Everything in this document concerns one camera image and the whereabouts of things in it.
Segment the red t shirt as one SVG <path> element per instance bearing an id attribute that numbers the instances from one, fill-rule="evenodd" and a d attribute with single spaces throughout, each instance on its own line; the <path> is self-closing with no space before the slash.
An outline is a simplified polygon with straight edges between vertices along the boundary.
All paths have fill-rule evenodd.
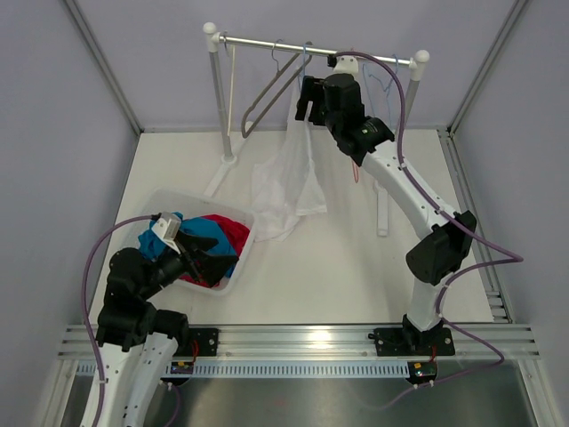
<path id="1" fill-rule="evenodd" d="M 180 231 L 185 234 L 216 238 L 219 244 L 209 254 L 236 254 L 243 252 L 250 229 L 228 217 L 209 214 L 181 222 Z"/>

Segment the blue t shirt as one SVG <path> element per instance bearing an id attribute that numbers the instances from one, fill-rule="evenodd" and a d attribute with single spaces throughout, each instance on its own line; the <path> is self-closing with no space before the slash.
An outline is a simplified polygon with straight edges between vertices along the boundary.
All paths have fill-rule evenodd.
<path id="1" fill-rule="evenodd" d="M 178 279 L 202 287 L 217 286 L 229 278 L 239 261 L 231 239 L 213 216 L 184 219 L 172 214 L 178 227 L 173 243 L 168 246 L 154 231 L 157 220 L 138 236 L 140 258 L 153 286 L 167 286 Z"/>

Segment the pink hanger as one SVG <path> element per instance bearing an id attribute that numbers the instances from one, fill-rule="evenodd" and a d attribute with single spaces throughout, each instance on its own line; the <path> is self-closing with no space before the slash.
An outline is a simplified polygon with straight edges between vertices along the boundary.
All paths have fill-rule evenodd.
<path id="1" fill-rule="evenodd" d="M 351 167 L 352 167 L 352 174 L 353 174 L 354 182 L 359 183 L 359 180 L 360 180 L 360 178 L 359 178 L 359 176 L 360 176 L 359 167 L 357 166 L 357 164 L 354 161 L 351 162 Z"/>

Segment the white t shirt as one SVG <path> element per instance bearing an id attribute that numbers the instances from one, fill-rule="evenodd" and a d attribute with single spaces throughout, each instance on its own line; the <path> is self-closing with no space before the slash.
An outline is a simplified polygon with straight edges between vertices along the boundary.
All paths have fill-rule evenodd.
<path id="1" fill-rule="evenodd" d="M 283 241 L 301 218 L 327 212 L 325 194 L 316 174 L 309 124 L 295 119 L 299 98 L 299 90 L 294 89 L 281 148 L 252 171 L 257 242 Z"/>

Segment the light blue red-shirt hanger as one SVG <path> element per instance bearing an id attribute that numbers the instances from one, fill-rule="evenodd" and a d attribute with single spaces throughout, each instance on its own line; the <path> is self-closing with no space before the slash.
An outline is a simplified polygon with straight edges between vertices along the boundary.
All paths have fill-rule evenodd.
<path id="1" fill-rule="evenodd" d="M 393 116 L 390 94 L 392 86 L 394 85 L 394 79 L 390 77 L 387 82 L 384 82 L 381 78 L 374 75 L 374 73 L 371 71 L 371 66 L 368 63 L 362 64 L 362 78 L 365 94 L 367 96 L 367 100 L 370 104 L 373 115 L 379 115 L 381 104 L 380 99 L 383 99 L 385 112 L 387 113 L 387 118 L 391 125 L 393 123 Z"/>

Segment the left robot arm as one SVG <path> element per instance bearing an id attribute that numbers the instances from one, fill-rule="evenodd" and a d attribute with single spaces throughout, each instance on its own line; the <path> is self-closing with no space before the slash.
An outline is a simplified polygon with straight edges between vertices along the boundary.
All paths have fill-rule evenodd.
<path id="1" fill-rule="evenodd" d="M 86 327 L 96 372 L 83 426 L 141 426 L 173 358 L 186 359 L 193 373 L 198 358 L 216 356 L 218 329 L 192 327 L 187 315 L 150 302 L 182 276 L 218 284 L 239 258 L 210 254 L 216 243 L 180 233 L 154 260 L 133 247 L 111 257 L 102 309 L 96 324 Z"/>

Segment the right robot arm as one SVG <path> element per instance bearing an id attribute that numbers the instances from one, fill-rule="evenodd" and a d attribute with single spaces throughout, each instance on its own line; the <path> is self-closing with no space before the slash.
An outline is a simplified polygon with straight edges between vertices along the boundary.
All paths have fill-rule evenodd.
<path id="1" fill-rule="evenodd" d="M 296 119 L 324 126 L 339 150 L 368 172 L 394 199 L 419 239 L 405 256 L 414 276 L 412 302 L 402 325 L 370 334 L 380 356 L 452 356 L 452 334 L 436 312 L 442 282 L 469 255 L 475 216 L 458 213 L 419 180 L 397 156 L 395 135 L 379 118 L 365 114 L 360 85 L 350 74 L 305 76 Z"/>

